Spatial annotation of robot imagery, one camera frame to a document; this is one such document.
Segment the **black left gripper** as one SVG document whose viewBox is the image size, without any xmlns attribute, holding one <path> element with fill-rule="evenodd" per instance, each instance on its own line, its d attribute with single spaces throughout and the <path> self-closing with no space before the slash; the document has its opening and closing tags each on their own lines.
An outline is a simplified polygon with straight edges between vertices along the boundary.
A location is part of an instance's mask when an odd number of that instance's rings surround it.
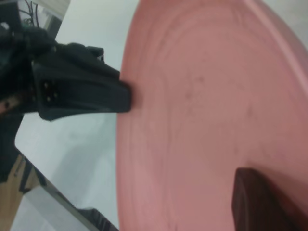
<svg viewBox="0 0 308 231">
<path fill-rule="evenodd" d="M 130 110 L 131 89 L 120 72 L 81 44 L 59 44 L 37 60 L 0 59 L 2 116 L 38 112 L 44 120 L 56 120 Z"/>
</svg>

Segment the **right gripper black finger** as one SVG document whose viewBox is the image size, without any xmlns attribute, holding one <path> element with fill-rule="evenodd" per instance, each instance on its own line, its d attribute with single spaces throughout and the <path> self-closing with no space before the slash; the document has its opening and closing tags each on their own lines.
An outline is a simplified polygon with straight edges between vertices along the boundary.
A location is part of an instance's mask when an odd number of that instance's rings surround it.
<svg viewBox="0 0 308 231">
<path fill-rule="evenodd" d="M 235 171 L 232 215 L 236 231 L 302 231 L 303 212 L 264 174 Z"/>
</svg>

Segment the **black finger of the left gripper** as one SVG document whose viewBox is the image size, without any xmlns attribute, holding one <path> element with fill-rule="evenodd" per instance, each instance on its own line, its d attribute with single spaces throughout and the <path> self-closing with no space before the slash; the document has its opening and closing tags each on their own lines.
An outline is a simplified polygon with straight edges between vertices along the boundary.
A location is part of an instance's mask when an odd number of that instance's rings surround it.
<svg viewBox="0 0 308 231">
<path fill-rule="evenodd" d="M 104 49 L 99 47 L 87 47 L 87 49 L 96 57 L 99 61 L 104 62 Z"/>
</svg>

